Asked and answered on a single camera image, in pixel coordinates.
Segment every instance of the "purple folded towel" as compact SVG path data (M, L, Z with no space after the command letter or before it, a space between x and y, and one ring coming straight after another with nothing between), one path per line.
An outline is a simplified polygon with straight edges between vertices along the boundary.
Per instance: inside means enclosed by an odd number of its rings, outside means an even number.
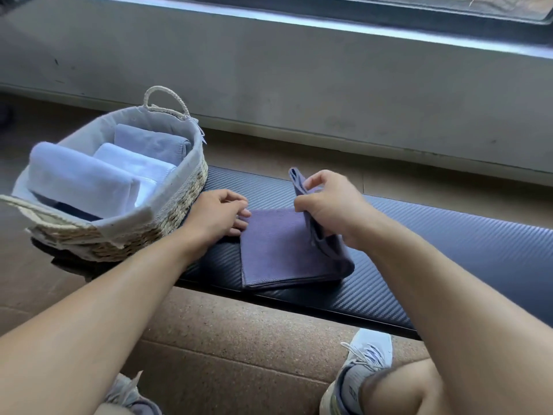
M303 176L297 169L290 172L296 193L305 193ZM240 237L244 289L339 280L355 269L340 236L324 237L308 213L253 210L247 221L249 226Z

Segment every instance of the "person's left arm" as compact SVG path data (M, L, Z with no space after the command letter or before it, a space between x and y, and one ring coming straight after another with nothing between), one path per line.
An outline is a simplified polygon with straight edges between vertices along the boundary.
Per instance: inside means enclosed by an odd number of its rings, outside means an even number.
M179 275L245 229L247 204L202 193L180 229L0 337L0 413L93 414Z

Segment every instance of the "window glass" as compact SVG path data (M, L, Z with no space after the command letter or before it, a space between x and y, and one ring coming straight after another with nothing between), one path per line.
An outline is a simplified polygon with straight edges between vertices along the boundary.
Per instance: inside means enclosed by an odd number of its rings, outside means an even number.
M429 8L458 10L479 15L505 16L522 20L544 20L553 0L372 0L393 4L410 4Z

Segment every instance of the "person's right arm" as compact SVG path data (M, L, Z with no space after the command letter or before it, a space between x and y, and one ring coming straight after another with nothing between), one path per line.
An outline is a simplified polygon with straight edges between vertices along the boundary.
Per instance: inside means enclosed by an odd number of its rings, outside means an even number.
M366 252L424 340L458 413L549 414L553 330L366 202L342 175L298 196L326 230Z

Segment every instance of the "person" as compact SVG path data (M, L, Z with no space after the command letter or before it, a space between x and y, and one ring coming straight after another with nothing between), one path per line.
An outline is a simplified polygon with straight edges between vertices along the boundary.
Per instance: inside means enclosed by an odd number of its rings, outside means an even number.
M360 330L322 397L321 415L546 414L553 331L371 207L342 175L295 200L329 233L366 252L425 341L431 359L391 367L390 336ZM161 414L118 376L186 266L247 224L247 200L200 195L182 228L0 338L0 413Z

